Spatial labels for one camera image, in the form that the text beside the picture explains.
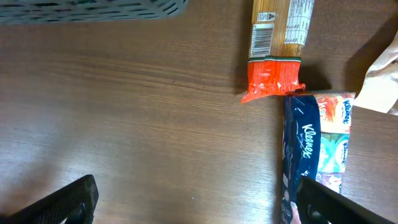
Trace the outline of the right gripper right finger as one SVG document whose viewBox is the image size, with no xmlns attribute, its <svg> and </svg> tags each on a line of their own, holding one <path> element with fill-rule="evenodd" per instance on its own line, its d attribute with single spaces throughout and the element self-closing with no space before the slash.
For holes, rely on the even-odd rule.
<svg viewBox="0 0 398 224">
<path fill-rule="evenodd" d="M 296 196 L 304 224 L 394 224 L 308 177 L 300 179 Z"/>
</svg>

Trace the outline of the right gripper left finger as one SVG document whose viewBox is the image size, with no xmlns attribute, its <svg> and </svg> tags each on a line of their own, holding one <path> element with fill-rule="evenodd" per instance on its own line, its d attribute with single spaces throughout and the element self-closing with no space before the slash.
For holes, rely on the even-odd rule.
<svg viewBox="0 0 398 224">
<path fill-rule="evenodd" d="M 2 218 L 5 224 L 92 224 L 99 192 L 88 174 L 18 212 Z"/>
</svg>

